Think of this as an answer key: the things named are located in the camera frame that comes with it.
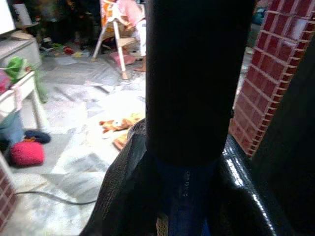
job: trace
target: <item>pink garment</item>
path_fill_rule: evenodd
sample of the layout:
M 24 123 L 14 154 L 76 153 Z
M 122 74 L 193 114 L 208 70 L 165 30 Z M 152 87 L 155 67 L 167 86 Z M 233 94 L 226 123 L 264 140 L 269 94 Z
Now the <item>pink garment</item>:
M 137 3 L 134 0 L 118 0 L 117 5 L 121 14 L 128 17 L 128 21 L 133 27 L 144 19 L 142 10 L 137 6 Z
M 119 66 L 121 66 L 118 52 L 111 53 L 110 56 L 116 61 L 116 63 Z M 136 58 L 134 56 L 124 54 L 125 65 L 133 64 L 135 61 L 136 61 Z

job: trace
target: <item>white chair leg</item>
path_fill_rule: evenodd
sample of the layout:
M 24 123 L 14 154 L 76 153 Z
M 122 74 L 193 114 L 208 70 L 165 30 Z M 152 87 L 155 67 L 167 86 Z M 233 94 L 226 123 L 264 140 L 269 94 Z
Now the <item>white chair leg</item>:
M 99 34 L 99 37 L 98 37 L 98 40 L 97 40 L 97 44 L 96 44 L 96 47 L 95 47 L 95 50 L 94 50 L 94 53 L 93 53 L 93 57 L 91 59 L 92 62 L 94 62 L 96 60 L 96 57 L 98 55 L 98 52 L 99 52 L 99 49 L 102 45 L 102 41 L 103 41 L 103 37 L 104 37 L 104 34 L 106 33 L 106 29 L 107 29 L 107 25 L 106 24 L 103 28 L 102 28 L 102 31 L 100 32 Z
M 116 21 L 113 22 L 113 25 L 114 25 L 115 39 L 116 39 L 116 45 L 117 45 L 117 49 L 118 49 L 120 65 L 121 65 L 121 68 L 122 68 L 122 77 L 123 77 L 124 80 L 126 80 L 126 79 L 128 79 L 128 75 L 127 75 L 127 72 L 126 72 L 123 48 L 119 47 L 119 39 L 120 39 L 119 28 L 118 28 L 118 24 L 117 24 Z
M 46 113 L 39 101 L 38 94 L 35 89 L 31 92 L 30 97 L 37 128 L 45 133 L 50 133 L 50 126 Z

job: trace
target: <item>blue fabric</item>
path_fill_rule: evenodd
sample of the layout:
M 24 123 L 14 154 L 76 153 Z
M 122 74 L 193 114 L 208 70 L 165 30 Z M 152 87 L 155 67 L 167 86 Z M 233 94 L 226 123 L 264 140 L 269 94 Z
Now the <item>blue fabric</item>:
M 168 217 L 168 235 L 201 236 L 215 163 L 185 168 L 156 162 L 164 185 L 161 211 Z
M 35 138 L 35 142 L 39 142 L 41 144 L 47 144 L 51 140 L 51 137 L 49 136 L 49 134 L 46 134 L 40 131 L 28 130 L 28 131 L 25 131 L 24 134 L 25 134 L 26 139 Z
M 23 140 L 23 126 L 20 113 L 9 114 L 0 124 L 0 140 L 9 141 L 9 146 Z

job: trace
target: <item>red brick wall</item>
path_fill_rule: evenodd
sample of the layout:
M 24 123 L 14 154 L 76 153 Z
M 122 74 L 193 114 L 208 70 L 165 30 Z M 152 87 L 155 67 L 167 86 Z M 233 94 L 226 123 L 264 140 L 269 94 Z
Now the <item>red brick wall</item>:
M 271 0 L 229 132 L 252 157 L 315 30 L 315 0 Z
M 0 232 L 9 220 L 16 205 L 14 189 L 0 164 Z

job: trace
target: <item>white table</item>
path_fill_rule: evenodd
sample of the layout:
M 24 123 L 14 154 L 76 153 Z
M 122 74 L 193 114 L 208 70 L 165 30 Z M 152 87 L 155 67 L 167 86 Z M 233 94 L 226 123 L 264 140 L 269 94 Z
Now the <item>white table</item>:
M 37 128 L 43 132 L 49 133 L 49 122 L 35 90 L 33 71 L 28 73 L 24 78 L 13 85 L 10 90 L 0 96 L 0 122 L 17 109 L 18 98 L 22 103 L 28 96 L 30 96 L 31 99 Z

